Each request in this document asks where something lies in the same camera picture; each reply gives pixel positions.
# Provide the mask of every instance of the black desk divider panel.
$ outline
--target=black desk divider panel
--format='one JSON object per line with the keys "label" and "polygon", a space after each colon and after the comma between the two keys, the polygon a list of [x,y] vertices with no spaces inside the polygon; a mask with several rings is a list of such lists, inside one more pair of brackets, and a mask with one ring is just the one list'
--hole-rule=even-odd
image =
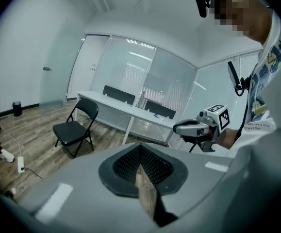
{"label": "black desk divider panel", "polygon": [[173,119],[176,113],[176,111],[168,109],[164,106],[161,106],[160,104],[154,103],[149,100],[146,103],[145,110],[149,110],[152,113],[157,113],[164,117],[169,117],[170,119]]}
{"label": "black desk divider panel", "polygon": [[127,92],[124,91],[120,91],[118,89],[115,89],[113,87],[107,86],[105,85],[103,92],[104,95],[107,94],[107,96],[116,99],[116,100],[120,100],[122,102],[126,102],[128,104],[133,104],[134,100],[135,100],[135,96],[132,94],[129,94]]}

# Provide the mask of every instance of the ceiling light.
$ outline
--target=ceiling light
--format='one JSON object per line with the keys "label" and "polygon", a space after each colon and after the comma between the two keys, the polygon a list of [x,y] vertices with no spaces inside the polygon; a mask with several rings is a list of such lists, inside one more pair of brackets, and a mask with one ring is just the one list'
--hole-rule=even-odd
{"label": "ceiling light", "polygon": [[133,40],[129,40],[129,39],[126,39],[126,41],[127,41],[128,43],[138,44],[138,42],[137,42],[137,41],[133,41]]}
{"label": "ceiling light", "polygon": [[134,52],[129,52],[129,53],[132,54],[132,55],[136,55],[136,56],[138,56],[138,57],[140,57],[140,58],[143,58],[143,59],[146,59],[146,60],[151,61],[151,59],[149,59],[149,58],[147,58],[147,57],[145,57],[145,56],[143,56],[143,55],[140,55],[140,54],[138,54],[138,53],[134,53]]}
{"label": "ceiling light", "polygon": [[202,88],[202,89],[204,89],[205,91],[207,91],[207,89],[206,89],[204,86],[200,85],[199,83],[197,83],[197,82],[195,82],[195,81],[194,81],[194,83],[195,83],[196,85],[198,85],[200,88]]}
{"label": "ceiling light", "polygon": [[150,49],[155,49],[155,47],[150,46],[150,45],[147,45],[147,44],[145,44],[145,43],[140,43],[140,46],[144,46],[144,47],[150,48]]}
{"label": "ceiling light", "polygon": [[133,65],[133,64],[131,64],[131,63],[126,63],[128,66],[131,66],[131,67],[135,67],[135,68],[138,68],[138,69],[140,69],[140,70],[143,70],[143,71],[146,71],[146,70],[144,70],[144,69],[142,69],[142,68],[140,68],[140,67],[138,67],[138,66],[135,66],[135,65]]}

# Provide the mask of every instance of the white cable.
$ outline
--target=white cable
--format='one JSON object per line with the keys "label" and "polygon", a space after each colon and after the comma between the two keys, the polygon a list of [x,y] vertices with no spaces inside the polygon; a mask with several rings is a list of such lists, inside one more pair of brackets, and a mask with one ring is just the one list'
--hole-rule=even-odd
{"label": "white cable", "polygon": [[11,137],[11,135],[10,135],[6,130],[4,130],[1,126],[0,126],[0,128],[1,128],[4,132],[6,132],[6,133],[8,134],[8,136],[13,139],[13,141],[15,141],[15,142],[18,144],[18,147],[19,147],[19,156],[22,156],[22,150],[20,149],[20,144],[18,143],[18,141],[16,141],[13,137]]}

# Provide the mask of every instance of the small trash can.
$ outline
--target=small trash can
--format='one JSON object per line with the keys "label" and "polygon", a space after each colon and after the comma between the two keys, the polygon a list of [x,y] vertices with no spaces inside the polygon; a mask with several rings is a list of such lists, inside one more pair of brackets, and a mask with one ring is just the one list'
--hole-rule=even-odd
{"label": "small trash can", "polygon": [[16,101],[13,104],[13,113],[15,117],[19,117],[22,114],[22,105],[20,102]]}

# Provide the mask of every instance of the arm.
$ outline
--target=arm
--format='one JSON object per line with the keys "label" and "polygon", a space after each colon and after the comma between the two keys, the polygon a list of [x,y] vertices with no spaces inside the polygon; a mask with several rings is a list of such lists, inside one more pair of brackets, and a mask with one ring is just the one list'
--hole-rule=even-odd
{"label": "arm", "polygon": [[217,144],[226,149],[230,149],[235,142],[237,132],[238,130],[231,130],[226,128],[225,131],[223,131],[219,136]]}

